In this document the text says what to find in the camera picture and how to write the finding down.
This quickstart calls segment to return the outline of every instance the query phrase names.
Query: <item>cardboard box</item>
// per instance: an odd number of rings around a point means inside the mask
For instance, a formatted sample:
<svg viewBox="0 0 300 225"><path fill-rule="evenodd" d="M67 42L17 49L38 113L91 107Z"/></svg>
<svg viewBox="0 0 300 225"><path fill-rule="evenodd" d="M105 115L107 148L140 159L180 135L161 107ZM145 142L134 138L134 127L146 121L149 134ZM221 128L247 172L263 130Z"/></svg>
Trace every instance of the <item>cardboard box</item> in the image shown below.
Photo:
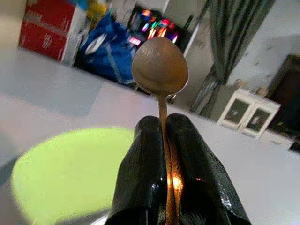
<svg viewBox="0 0 300 225"><path fill-rule="evenodd" d="M65 33L40 22L24 20L20 46L73 65L83 34Z"/></svg>
<svg viewBox="0 0 300 225"><path fill-rule="evenodd" d="M80 32L86 12L67 0L27 0L25 20L49 24L63 32Z"/></svg>

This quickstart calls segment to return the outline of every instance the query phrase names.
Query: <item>spoon handle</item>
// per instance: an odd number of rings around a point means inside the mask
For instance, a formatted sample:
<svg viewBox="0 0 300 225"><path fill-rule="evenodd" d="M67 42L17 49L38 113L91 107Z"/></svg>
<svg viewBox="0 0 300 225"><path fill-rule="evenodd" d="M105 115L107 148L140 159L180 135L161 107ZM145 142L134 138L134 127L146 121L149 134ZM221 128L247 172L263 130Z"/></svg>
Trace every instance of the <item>spoon handle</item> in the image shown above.
<svg viewBox="0 0 300 225"><path fill-rule="evenodd" d="M175 195L174 195L174 187L173 187L171 153L169 149L169 143L168 143L167 132L166 132L166 118L167 118L167 105L165 100L166 96L160 95L157 98L158 98L159 118L163 129L165 164L167 170L167 184L168 184L165 225L177 225L178 218L176 212L176 203L175 203Z"/></svg>

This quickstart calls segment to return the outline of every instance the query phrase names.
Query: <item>red box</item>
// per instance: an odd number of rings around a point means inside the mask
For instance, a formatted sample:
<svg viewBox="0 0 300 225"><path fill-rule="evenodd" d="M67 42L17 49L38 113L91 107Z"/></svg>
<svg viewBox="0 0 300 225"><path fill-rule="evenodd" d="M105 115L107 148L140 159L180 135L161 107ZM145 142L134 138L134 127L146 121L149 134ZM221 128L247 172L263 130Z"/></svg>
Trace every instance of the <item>red box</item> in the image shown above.
<svg viewBox="0 0 300 225"><path fill-rule="evenodd" d="M80 7L67 0L27 0L24 19L46 23L68 33L79 32L85 17Z"/></svg>
<svg viewBox="0 0 300 225"><path fill-rule="evenodd" d="M24 20L20 34L20 46L61 61L67 38L66 34Z"/></svg>

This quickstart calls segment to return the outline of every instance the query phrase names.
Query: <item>metal spoon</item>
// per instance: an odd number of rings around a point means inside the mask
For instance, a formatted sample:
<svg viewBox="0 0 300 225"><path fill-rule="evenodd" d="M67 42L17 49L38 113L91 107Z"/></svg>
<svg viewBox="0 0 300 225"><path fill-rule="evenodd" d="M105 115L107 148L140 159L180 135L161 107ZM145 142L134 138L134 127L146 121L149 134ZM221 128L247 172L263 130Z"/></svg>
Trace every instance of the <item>metal spoon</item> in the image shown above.
<svg viewBox="0 0 300 225"><path fill-rule="evenodd" d="M137 51L133 60L132 71L138 86L158 98L168 182L166 225L175 225L178 224L179 218L178 209L181 192L178 187L181 185L178 185L178 182L181 179L174 176L174 172L172 173L172 168L177 170L179 167L176 165L176 151L172 148L169 149L167 140L165 128L167 106L165 98L181 91L186 86L188 66L183 54L175 44L164 37L155 37L145 42Z"/></svg>

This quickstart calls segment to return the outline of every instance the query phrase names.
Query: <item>white drawer unit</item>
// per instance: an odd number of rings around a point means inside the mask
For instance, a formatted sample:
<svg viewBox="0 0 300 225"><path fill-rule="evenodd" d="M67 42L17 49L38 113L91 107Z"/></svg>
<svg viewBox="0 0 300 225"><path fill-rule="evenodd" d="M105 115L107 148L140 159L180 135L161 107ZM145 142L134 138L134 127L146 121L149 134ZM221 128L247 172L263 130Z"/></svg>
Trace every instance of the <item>white drawer unit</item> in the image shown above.
<svg viewBox="0 0 300 225"><path fill-rule="evenodd" d="M210 118L217 124L260 138L280 104L235 87L221 87Z"/></svg>

